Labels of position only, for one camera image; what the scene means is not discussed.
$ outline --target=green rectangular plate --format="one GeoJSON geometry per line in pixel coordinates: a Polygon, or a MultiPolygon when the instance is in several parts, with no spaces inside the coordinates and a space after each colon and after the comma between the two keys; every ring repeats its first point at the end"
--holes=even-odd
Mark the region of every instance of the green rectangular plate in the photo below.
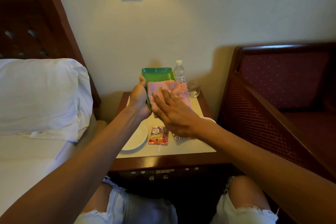
{"type": "MultiPolygon", "coordinates": [[[[168,80],[176,81],[173,69],[170,67],[154,67],[154,68],[143,68],[141,70],[141,75],[145,77],[146,82],[162,82],[168,80]]],[[[148,95],[147,95],[147,105],[150,110],[152,110],[152,106],[149,103],[148,95]]]]}

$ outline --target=tabletop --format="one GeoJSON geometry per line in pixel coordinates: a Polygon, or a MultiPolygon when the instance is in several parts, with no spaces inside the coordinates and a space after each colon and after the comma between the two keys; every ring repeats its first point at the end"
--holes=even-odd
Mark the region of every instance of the tabletop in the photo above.
{"type": "MultiPolygon", "coordinates": [[[[116,115],[118,115],[127,105],[130,92],[124,92],[116,115]]],[[[213,119],[210,108],[204,98],[202,91],[197,97],[199,106],[201,107],[204,117],[213,119]]],[[[110,171],[135,171],[147,169],[170,169],[183,167],[199,167],[204,165],[215,165],[229,163],[229,159],[217,152],[192,153],[192,154],[176,154],[161,155],[148,157],[130,157],[117,158],[114,160],[110,171]]]]}

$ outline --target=woven cane panel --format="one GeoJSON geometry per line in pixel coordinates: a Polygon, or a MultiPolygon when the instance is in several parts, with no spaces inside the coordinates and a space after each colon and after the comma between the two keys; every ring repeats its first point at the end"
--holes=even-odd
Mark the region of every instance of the woven cane panel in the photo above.
{"type": "Polygon", "coordinates": [[[1,59],[61,58],[53,33],[40,16],[0,21],[1,59]]]}
{"type": "Polygon", "coordinates": [[[286,139],[265,119],[254,105],[230,82],[224,115],[232,132],[278,156],[303,166],[286,139]]]}

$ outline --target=water bottle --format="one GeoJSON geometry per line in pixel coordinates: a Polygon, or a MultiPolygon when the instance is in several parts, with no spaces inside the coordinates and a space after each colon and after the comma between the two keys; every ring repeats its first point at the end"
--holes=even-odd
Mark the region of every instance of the water bottle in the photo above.
{"type": "Polygon", "coordinates": [[[182,60],[176,60],[176,67],[174,68],[174,75],[176,81],[184,82],[184,67],[182,66],[182,60]]]}

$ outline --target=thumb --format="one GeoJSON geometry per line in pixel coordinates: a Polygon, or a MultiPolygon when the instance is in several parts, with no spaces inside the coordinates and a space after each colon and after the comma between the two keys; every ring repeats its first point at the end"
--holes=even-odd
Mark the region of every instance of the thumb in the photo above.
{"type": "Polygon", "coordinates": [[[146,86],[146,79],[145,79],[145,77],[143,77],[142,75],[139,77],[139,79],[140,79],[140,82],[139,82],[139,84],[141,84],[142,86],[146,86]]]}

